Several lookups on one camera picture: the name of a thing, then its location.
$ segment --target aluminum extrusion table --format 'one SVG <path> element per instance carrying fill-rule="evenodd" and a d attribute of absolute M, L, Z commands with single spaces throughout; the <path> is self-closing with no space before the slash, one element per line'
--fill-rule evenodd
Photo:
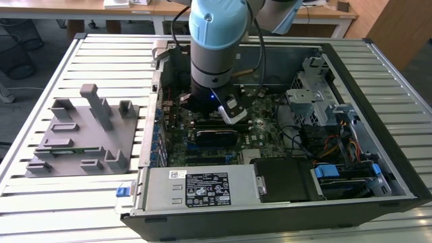
<path fill-rule="evenodd" d="M 145 242 L 121 223 L 129 198 L 116 199 L 116 188 L 136 180 L 140 141 L 144 134 L 154 35 L 89 34 L 73 40 L 0 165 L 1 242 Z M 432 188 L 432 109 L 373 44 L 354 39 L 280 38 L 272 42 L 330 43 L 378 113 L 401 149 Z M 121 99 L 140 106 L 129 173 L 124 175 L 25 178 L 25 166 L 48 128 L 54 98 L 85 104 L 78 90 L 98 86 L 109 104 Z M 321 229 L 236 236 L 196 242 L 430 242 L 432 204 L 405 213 L 385 215 L 353 228 Z"/>

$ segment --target white object on table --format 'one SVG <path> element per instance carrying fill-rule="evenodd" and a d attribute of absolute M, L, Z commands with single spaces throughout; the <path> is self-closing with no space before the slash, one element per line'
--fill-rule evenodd
<path fill-rule="evenodd" d="M 104 9 L 126 9 L 129 7 L 129 0 L 102 0 Z"/>
<path fill-rule="evenodd" d="M 149 5 L 150 0 L 130 0 L 130 3 L 137 5 Z"/>

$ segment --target wooden table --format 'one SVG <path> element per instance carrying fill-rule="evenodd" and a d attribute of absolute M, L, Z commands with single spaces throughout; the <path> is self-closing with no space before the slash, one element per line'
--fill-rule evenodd
<path fill-rule="evenodd" d="M 132 5 L 128 9 L 102 9 L 102 0 L 0 0 L 0 18 L 150 20 L 154 33 L 164 34 L 164 21 L 170 21 L 182 8 L 182 5 L 166 0 L 153 0 L 148 6 Z M 352 20 L 358 17 L 353 10 L 344 13 L 324 7 L 309 7 L 308 11 L 298 11 L 293 23 L 336 25 L 334 38 L 344 37 Z M 188 14 L 178 20 L 186 21 Z"/>
<path fill-rule="evenodd" d="M 153 9 L 153 24 L 156 34 L 164 34 L 162 22 L 170 21 L 177 13 L 184 9 L 181 4 L 170 3 L 166 0 L 153 0 L 156 5 Z M 185 12 L 184 16 L 178 18 L 180 21 L 188 21 L 188 13 Z M 325 7 L 308 7 L 308 10 L 300 9 L 294 24 L 328 24 L 336 25 L 332 38 L 342 38 L 346 30 L 349 28 L 352 20 L 357 19 L 358 15 L 350 9 L 349 13 L 330 10 Z"/>

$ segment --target blue latch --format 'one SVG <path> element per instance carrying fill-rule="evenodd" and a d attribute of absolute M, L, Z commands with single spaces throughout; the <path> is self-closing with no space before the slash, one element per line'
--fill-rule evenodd
<path fill-rule="evenodd" d="M 373 172 L 374 172 L 376 175 L 378 175 L 381 173 L 381 169 L 380 169 L 380 166 L 377 164 L 372 165 L 372 169 L 373 169 Z"/>
<path fill-rule="evenodd" d="M 317 178 L 321 177 L 338 177 L 338 171 L 336 165 L 321 165 L 314 168 L 314 174 Z"/>
<path fill-rule="evenodd" d="M 130 187 L 118 187 L 116 190 L 116 197 L 130 196 Z"/>

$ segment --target warning label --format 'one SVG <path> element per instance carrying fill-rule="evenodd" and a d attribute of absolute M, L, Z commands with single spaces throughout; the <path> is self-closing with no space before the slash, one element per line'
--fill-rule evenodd
<path fill-rule="evenodd" d="M 230 205 L 228 173 L 188 174 L 185 180 L 189 208 Z"/>

